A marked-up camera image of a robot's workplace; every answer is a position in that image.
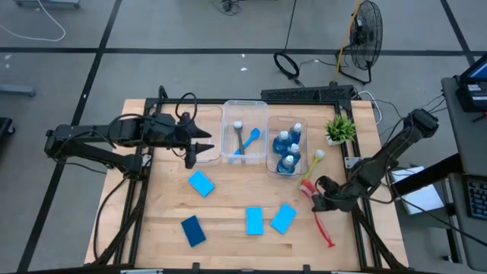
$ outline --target blue sponge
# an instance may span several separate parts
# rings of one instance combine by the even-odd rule
[[[206,197],[215,188],[215,185],[199,170],[188,181],[203,197]]]
[[[196,216],[189,217],[188,219],[182,221],[181,225],[183,226],[184,233],[186,234],[189,245],[191,247],[194,247],[197,244],[206,240],[206,237],[203,234],[201,226],[199,226]]]
[[[296,217],[296,209],[293,209],[287,203],[284,203],[271,221],[271,226],[275,230],[284,234],[294,220],[294,217]]]
[[[264,234],[264,219],[261,207],[247,208],[247,235]]]

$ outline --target blue bottle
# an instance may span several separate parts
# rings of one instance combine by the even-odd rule
[[[301,138],[301,123],[296,123],[293,127],[289,129],[289,134],[291,134],[291,140],[295,144],[299,144],[299,139]]]
[[[291,146],[291,137],[289,136],[289,132],[281,131],[277,137],[275,137],[274,142],[272,143],[272,150],[274,153],[286,156],[288,153],[288,148]]]
[[[288,155],[292,155],[294,159],[294,165],[296,165],[299,162],[299,159],[301,159],[301,153],[299,152],[299,145],[292,144],[291,147],[288,149]]]
[[[277,163],[277,172],[280,174],[294,173],[294,157],[288,155]]]

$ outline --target red brush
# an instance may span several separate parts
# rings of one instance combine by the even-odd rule
[[[310,200],[311,205],[313,205],[313,200],[311,199],[311,197],[313,195],[317,195],[318,192],[314,188],[314,186],[311,183],[311,181],[309,181],[308,179],[302,180],[301,181],[301,185],[299,186],[299,189],[308,198],[308,200]],[[318,229],[320,230],[321,235],[328,242],[328,247],[334,247],[335,244],[332,242],[332,238],[328,235],[328,232],[326,231],[325,226],[323,225],[323,223],[321,222],[321,220],[318,218],[316,212],[313,212],[313,213],[314,213],[314,220],[317,223],[317,226],[318,226]]]

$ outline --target white cable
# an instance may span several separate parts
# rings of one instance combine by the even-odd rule
[[[378,125],[380,122],[382,122],[382,112],[380,111],[380,108],[379,108],[379,105],[377,104],[377,102],[375,101],[375,98],[374,96],[372,96],[372,94],[368,91],[360,91],[358,93],[358,95],[360,94],[368,94],[368,96],[370,96],[370,98],[372,99],[372,101],[374,102],[374,105],[375,107],[377,108],[377,112],[379,112],[379,120],[377,122],[375,122],[376,125]]]
[[[19,35],[19,34],[16,34],[16,33],[9,31],[6,27],[4,27],[2,25],[0,25],[0,27],[15,37],[24,38],[24,39],[28,39],[28,40],[48,41],[48,42],[58,42],[58,41],[62,40],[64,38],[64,36],[66,36],[66,30],[64,29],[64,27],[61,26],[60,23],[58,23],[58,21],[56,21],[56,19],[54,19],[51,16],[51,14],[49,14],[49,12],[46,11],[46,9],[44,8],[44,6],[40,2],[40,0],[37,0],[37,2],[39,3],[39,5],[43,9],[43,11],[46,13],[46,15],[49,16],[49,18],[51,18],[51,20],[53,20],[53,22],[56,23],[61,28],[62,36],[60,38],[58,38],[58,39],[47,39],[47,38],[25,37],[23,35]]]

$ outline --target blue spoon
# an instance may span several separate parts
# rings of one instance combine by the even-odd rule
[[[250,132],[249,139],[243,144],[243,149],[245,150],[245,148],[247,148],[253,140],[258,139],[259,136],[260,136],[260,130],[257,128],[252,129],[252,131]],[[235,151],[234,155],[240,155],[240,149],[237,149]],[[231,158],[228,160],[228,163],[231,164],[234,161],[235,161],[235,158]]]

